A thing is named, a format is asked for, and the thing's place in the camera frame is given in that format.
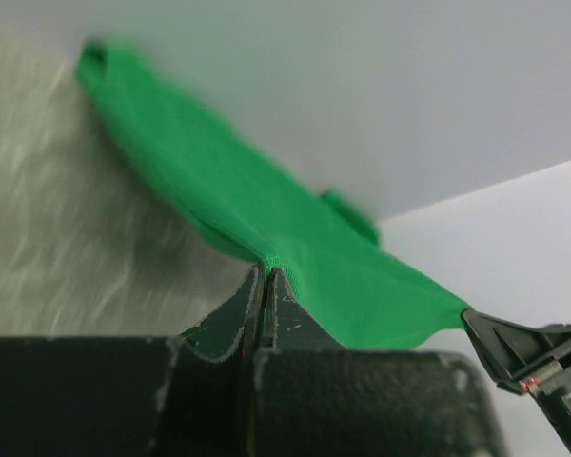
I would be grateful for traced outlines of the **green tank top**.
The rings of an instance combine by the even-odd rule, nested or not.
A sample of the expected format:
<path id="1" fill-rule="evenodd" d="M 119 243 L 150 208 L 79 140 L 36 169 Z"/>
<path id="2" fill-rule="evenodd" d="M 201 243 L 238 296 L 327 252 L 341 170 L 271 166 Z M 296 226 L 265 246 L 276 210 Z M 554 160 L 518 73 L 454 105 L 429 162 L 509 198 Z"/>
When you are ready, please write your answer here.
<path id="1" fill-rule="evenodd" d="M 76 76 L 143 181 L 216 249 L 282 269 L 345 347 L 410 349 L 461 326 L 464 300 L 384 252 L 352 207 L 300 185 L 133 49 L 88 42 Z"/>

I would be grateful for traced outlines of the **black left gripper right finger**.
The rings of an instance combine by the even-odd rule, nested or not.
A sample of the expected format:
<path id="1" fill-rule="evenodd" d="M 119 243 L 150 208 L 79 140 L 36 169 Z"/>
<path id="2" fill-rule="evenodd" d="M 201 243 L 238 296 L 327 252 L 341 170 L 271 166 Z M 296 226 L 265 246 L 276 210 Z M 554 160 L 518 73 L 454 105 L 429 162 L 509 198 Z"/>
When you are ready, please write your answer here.
<path id="1" fill-rule="evenodd" d="M 480 373 L 443 351 L 351 350 L 296 301 L 286 275 L 265 288 L 253 355 L 251 456 L 503 456 Z"/>

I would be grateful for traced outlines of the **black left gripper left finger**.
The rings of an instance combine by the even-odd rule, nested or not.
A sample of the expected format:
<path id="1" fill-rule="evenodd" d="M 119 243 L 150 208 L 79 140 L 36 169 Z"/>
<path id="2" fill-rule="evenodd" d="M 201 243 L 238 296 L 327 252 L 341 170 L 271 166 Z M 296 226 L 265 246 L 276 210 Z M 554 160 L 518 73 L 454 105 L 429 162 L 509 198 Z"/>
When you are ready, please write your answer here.
<path id="1" fill-rule="evenodd" d="M 264 279 L 180 335 L 0 337 L 0 456 L 240 456 Z"/>

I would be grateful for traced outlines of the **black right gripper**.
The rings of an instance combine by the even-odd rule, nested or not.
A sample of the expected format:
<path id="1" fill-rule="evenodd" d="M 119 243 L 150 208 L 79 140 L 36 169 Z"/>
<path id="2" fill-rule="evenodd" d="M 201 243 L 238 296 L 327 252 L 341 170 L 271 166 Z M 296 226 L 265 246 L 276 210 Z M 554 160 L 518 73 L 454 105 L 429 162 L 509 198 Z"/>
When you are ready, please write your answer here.
<path id="1" fill-rule="evenodd" d="M 571 323 L 530 328 L 471 309 L 461 319 L 497 387 L 531 395 L 571 453 Z"/>

